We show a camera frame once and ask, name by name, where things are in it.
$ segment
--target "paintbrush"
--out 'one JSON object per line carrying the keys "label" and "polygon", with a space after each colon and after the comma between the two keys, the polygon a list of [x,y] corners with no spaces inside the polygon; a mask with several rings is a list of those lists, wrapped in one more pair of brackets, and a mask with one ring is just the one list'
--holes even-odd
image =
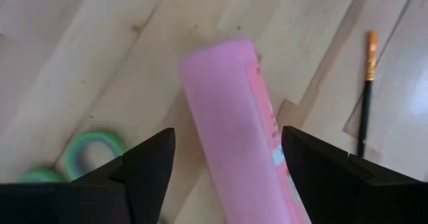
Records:
{"label": "paintbrush", "polygon": [[377,33],[370,31],[368,36],[368,49],[367,49],[367,69],[364,78],[364,89],[362,91],[362,104],[361,104],[361,117],[360,128],[358,130],[358,145],[356,155],[364,157],[364,150],[366,147],[368,116],[370,110],[370,97],[372,92],[372,83],[375,80],[376,70],[376,48],[377,48]]}

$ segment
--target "black object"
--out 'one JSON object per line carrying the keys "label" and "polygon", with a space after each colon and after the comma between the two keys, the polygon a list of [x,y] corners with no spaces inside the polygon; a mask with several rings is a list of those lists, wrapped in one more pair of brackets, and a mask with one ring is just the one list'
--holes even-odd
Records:
{"label": "black object", "polygon": [[361,117],[360,126],[358,129],[358,144],[356,146],[356,155],[364,157],[366,149],[368,116],[370,110],[370,98],[372,95],[372,80],[364,81],[364,89],[362,91]]}
{"label": "black object", "polygon": [[428,184],[296,128],[282,131],[288,170],[312,223],[426,223]]}
{"label": "black object", "polygon": [[2,223],[155,224],[174,153],[167,128],[70,183],[0,185]]}

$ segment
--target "floor plank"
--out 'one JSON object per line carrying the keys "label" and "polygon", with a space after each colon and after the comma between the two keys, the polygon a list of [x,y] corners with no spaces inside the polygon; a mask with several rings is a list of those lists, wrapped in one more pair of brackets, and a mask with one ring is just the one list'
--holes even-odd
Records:
{"label": "floor plank", "polygon": [[353,0],[342,23],[334,34],[334,38],[328,47],[322,61],[318,65],[318,68],[314,74],[314,77],[310,80],[306,91],[300,100],[300,103],[295,103],[285,99],[280,106],[280,111],[277,115],[279,126],[294,126],[296,128],[302,128],[306,119],[312,110],[315,101],[320,92],[327,74],[333,66],[334,60],[340,53],[343,42],[345,42],[356,24],[362,8],[364,7],[366,0]]}
{"label": "floor plank", "polygon": [[411,0],[379,60],[367,139],[382,165],[421,180],[428,173],[427,13],[426,0]]}
{"label": "floor plank", "polygon": [[226,224],[207,166],[202,169],[174,224]]}
{"label": "floor plank", "polygon": [[[159,2],[161,0],[85,0],[53,55],[46,63],[41,61],[44,65],[39,73],[31,72],[38,77],[35,83],[29,84],[31,89],[24,100],[8,102],[19,109],[13,112],[13,119],[0,136],[0,152],[7,153],[1,156],[1,181],[12,181],[29,167],[54,163]],[[14,49],[7,53],[18,55],[12,52]],[[31,56],[34,48],[25,50],[24,55]],[[22,64],[27,67],[28,61]],[[0,75],[10,75],[10,71],[1,70]],[[16,71],[15,75],[12,73],[0,81],[3,83],[13,76],[11,80],[21,81],[17,75],[25,77],[22,71]],[[10,90],[10,84],[13,83],[0,85],[2,100],[12,97],[3,91],[4,88]]]}
{"label": "floor plank", "polygon": [[268,88],[299,104],[351,1],[251,0],[221,30],[252,39]]}
{"label": "floor plank", "polygon": [[16,114],[83,0],[0,0],[0,132]]}
{"label": "floor plank", "polygon": [[342,129],[362,90],[366,32],[379,32],[379,49],[385,46],[407,0],[366,0],[349,37],[341,43],[333,66],[323,81],[303,130],[353,152],[354,139]]}

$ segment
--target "light wood floor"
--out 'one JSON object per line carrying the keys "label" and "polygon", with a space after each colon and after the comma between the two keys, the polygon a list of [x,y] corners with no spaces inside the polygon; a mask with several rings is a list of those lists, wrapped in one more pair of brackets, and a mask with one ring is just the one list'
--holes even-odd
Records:
{"label": "light wood floor", "polygon": [[[175,127],[162,216],[225,223],[177,73],[198,47],[253,40],[280,126],[354,152],[365,33],[379,33],[366,157],[428,181],[426,0],[0,0],[0,181],[93,128],[135,146]],[[89,151],[94,165],[110,157]]]}

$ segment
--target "pink box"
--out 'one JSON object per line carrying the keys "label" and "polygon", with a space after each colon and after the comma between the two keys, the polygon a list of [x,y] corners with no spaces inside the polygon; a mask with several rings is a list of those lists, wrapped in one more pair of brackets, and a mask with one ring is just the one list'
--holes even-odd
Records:
{"label": "pink box", "polygon": [[199,50],[179,71],[228,224],[310,223],[253,44],[240,39]]}

